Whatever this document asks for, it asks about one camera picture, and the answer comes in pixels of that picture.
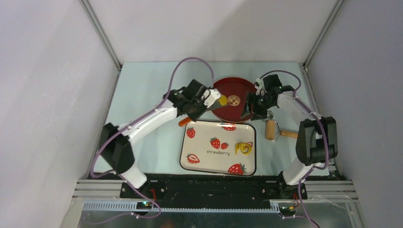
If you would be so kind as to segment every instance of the white tray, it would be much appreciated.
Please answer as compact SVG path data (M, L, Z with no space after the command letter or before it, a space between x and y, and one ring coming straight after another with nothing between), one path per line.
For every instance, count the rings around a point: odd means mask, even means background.
M240 142L251 145L248 154L240 150L235 153ZM183 137L180 165L191 171L252 176L256 171L255 142L256 131L248 124L190 122Z

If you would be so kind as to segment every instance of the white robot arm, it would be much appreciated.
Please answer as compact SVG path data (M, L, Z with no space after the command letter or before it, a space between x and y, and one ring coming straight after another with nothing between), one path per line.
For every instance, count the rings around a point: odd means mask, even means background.
M277 106L299 126L297 158L280 173L279 178L288 186L296 186L311 169L326 168L328 160L337 156L334 118L313 112L294 88L282 85L277 75L258 78L255 87L257 91L247 95L242 115L252 114L252 120L266 119L267 109Z
M277 75L258 79L255 85L258 91L247 95L244 115L252 114L252 120L266 119L267 109L277 106L299 125L297 158L279 175L285 186L296 186L312 168L324 167L328 159L337 156L336 122L332 117L322 117L310 111L295 90L289 85L283 86ZM134 164L132 145L169 120L187 114L189 121L197 121L204 112L225 106L226 103L226 97L217 89L206 88L192 80L187 87L172 90L158 109L152 110L136 124L127 127L132 123L129 121L118 126L111 123L105 125L101 145L123 128L127 129L105 147L102 157L117 174L139 188L147 178Z
M132 145L169 120L187 114L188 118L182 122L185 125L191 120L196 121L206 111L223 107L226 103L227 98L217 89L207 88L192 80L187 87L171 90L158 108L140 117L140 120L137 119L136 123L131 120L118 126L106 124L101 132L100 147L104 144L107 146L100 159L104 159L116 174L139 188L147 181L147 177L134 163Z

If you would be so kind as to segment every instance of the wooden brush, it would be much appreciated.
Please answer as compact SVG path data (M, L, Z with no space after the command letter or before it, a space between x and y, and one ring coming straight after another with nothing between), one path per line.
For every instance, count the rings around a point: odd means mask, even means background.
M279 136L298 138L298 132L280 130L278 124L274 120L269 120L266 122L265 138L268 140L276 141Z

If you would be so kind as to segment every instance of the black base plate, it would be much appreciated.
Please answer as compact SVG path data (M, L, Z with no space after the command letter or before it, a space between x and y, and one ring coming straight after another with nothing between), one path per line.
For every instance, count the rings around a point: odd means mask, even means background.
M169 180L149 179L139 190L149 198L153 198L154 189L156 201L164 208L187 209L266 209L270 208L269 200L288 199L280 194L279 186L273 180L261 178L219 178L182 176ZM138 199L139 197L126 183L122 184L120 198ZM305 185L302 198L306 199Z

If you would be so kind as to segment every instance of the round red plate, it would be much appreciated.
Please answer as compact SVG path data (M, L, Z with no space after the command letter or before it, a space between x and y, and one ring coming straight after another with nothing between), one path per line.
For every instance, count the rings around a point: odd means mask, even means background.
M212 110L216 117L229 123L242 123L251 118L249 115L241 119L241 114L245 106L246 94L256 92L253 83L240 77L226 77L215 82L214 88L228 100L227 106Z

